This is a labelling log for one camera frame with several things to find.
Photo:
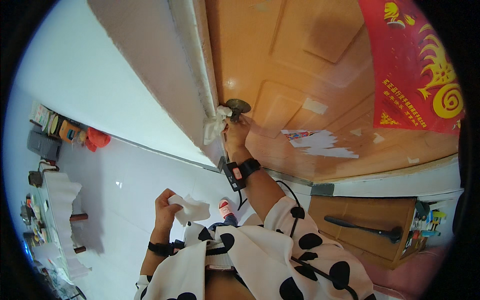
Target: white tissue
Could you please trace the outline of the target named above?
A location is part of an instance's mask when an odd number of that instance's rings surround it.
[[[205,135],[204,135],[204,145],[208,145],[213,142],[216,137],[220,135],[222,130],[225,128],[224,120],[227,117],[232,115],[232,110],[225,106],[218,106],[216,108],[216,115],[213,118],[208,118],[205,121]]]
[[[210,217],[210,204],[197,201],[190,195],[187,195],[185,198],[173,195],[168,199],[168,204],[179,204],[183,207],[182,210],[175,214],[175,218],[184,227],[188,221],[202,221]]]

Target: yellow pattern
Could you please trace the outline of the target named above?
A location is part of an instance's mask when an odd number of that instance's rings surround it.
[[[410,25],[410,26],[415,25],[415,20],[412,19],[412,17],[410,17],[410,16],[407,15],[407,14],[404,14],[403,16],[404,16],[404,18],[405,18],[405,22],[406,22],[408,25]]]
[[[445,84],[433,98],[433,110],[440,118],[451,119],[462,109],[463,101],[458,84]]]
[[[428,29],[433,29],[430,24],[425,24],[419,31],[421,33],[422,31],[428,30]],[[432,71],[432,80],[425,85],[424,88],[419,88],[418,90],[422,93],[423,99],[427,99],[429,95],[431,95],[430,92],[427,90],[433,86],[437,85],[444,85],[452,82],[453,80],[456,79],[456,74],[455,71],[453,70],[453,66],[451,63],[447,62],[446,57],[445,57],[445,49],[438,40],[438,38],[434,35],[427,35],[423,40],[432,40],[436,45],[434,44],[428,44],[423,49],[420,51],[420,55],[422,55],[423,52],[426,50],[430,49],[432,50],[435,55],[426,55],[422,60],[431,60],[433,63],[428,64],[421,70],[420,75],[422,75],[425,71],[431,70]]]
[[[382,115],[380,116],[380,124],[382,125],[398,125],[400,124],[399,122],[395,121],[392,119],[386,111],[382,111]]]
[[[425,30],[433,30],[430,24],[425,24],[419,31],[419,33]],[[428,44],[420,51],[420,55],[430,49],[435,55],[426,55],[423,60],[431,60],[433,63],[428,64],[423,68],[420,74],[425,71],[432,71],[432,80],[427,83],[423,88],[418,90],[422,93],[423,99],[426,100],[430,92],[427,89],[433,86],[443,85],[442,88],[433,97],[433,110],[443,119],[451,119],[457,116],[463,109],[463,98],[460,92],[460,85],[451,83],[456,79],[453,65],[446,60],[445,49],[442,43],[434,35],[427,35],[423,40],[432,40],[434,44]]]
[[[385,3],[384,20],[390,19],[390,22],[393,22],[397,17],[398,17],[398,6],[393,2]]]

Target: foot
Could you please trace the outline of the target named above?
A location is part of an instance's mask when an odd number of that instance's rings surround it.
[[[218,204],[218,210],[220,211],[220,215],[224,219],[229,215],[233,215],[233,212],[230,209],[230,205],[228,204],[228,201],[226,199],[220,200],[220,203]]]

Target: door knob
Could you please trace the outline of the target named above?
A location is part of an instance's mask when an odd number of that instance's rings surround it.
[[[229,99],[226,105],[232,110],[232,116],[230,117],[232,122],[238,122],[240,114],[247,113],[252,109],[250,104],[240,99]]]

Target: person's left hand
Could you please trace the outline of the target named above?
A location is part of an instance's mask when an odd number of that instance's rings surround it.
[[[162,235],[170,235],[175,214],[183,208],[178,204],[168,204],[168,199],[173,195],[175,195],[175,193],[172,190],[166,189],[155,199],[154,231]]]

